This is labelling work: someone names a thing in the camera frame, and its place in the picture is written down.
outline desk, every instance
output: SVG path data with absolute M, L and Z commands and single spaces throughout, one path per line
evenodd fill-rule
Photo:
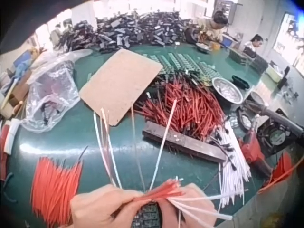
M 215 65 L 218 72 L 228 80 L 231 79 L 232 75 L 237 75 L 247 80 L 251 86 L 257 85 L 260 80 L 260 76 L 251 68 L 239 65 L 230 59 L 225 50 L 205 55 L 198 52 L 194 46 L 186 44 L 177 46 L 176 49 L 174 47 L 138 46 L 131 50 L 148 55 L 185 53 L 189 54 L 195 61 L 205 61 L 207 64 Z M 93 53 L 78 60 L 75 65 L 77 88 L 80 89 L 87 82 L 88 74 L 96 72 L 111 55 Z M 145 185 L 149 186 L 158 156 L 159 144 L 143 140 L 142 129 L 144 125 L 144 118 L 136 114 L 137 151 Z M 242 132 L 236 131 L 236 134 L 242 135 Z M 142 190 L 133 149 L 132 123 L 129 114 L 117 127 L 111 127 L 110 137 L 123 188 Z M 92 110 L 83 101 L 80 101 L 64 115 L 60 123 L 50 132 L 35 134 L 22 127 L 19 128 L 12 156 L 7 166 L 8 173 L 14 173 L 14 178 L 7 186 L 7 191 L 11 197 L 18 200 L 18 204 L 9 204 L 3 198 L 2 203 L 20 220 L 22 227 L 24 227 L 25 220 L 31 227 L 44 227 L 42 221 L 33 215 L 30 205 L 31 184 L 39 157 L 49 156 L 54 159 L 66 159 L 66 165 L 71 166 L 87 145 L 88 149 L 83 156 L 84 166 L 78 193 L 89 192 L 109 183 L 97 144 Z M 217 163 L 193 159 L 182 153 L 175 154 L 164 150 L 154 185 L 158 186 L 168 178 L 179 176 L 184 178 L 184 185 L 194 182 L 199 187 L 204 188 L 217 172 Z M 258 178 L 254 170 L 252 170 L 252 175 L 253 178 L 245 186 L 245 189 L 249 190 L 245 192 L 245 202 L 255 195 L 263 183 L 263 180 Z M 207 195 L 219 194 L 218 179 L 209 185 L 205 193 Z M 214 204 L 217 208 L 219 200 L 214 201 Z M 233 215 L 241 207 L 242 199 L 236 197 L 235 204 L 222 209 L 221 212 Z

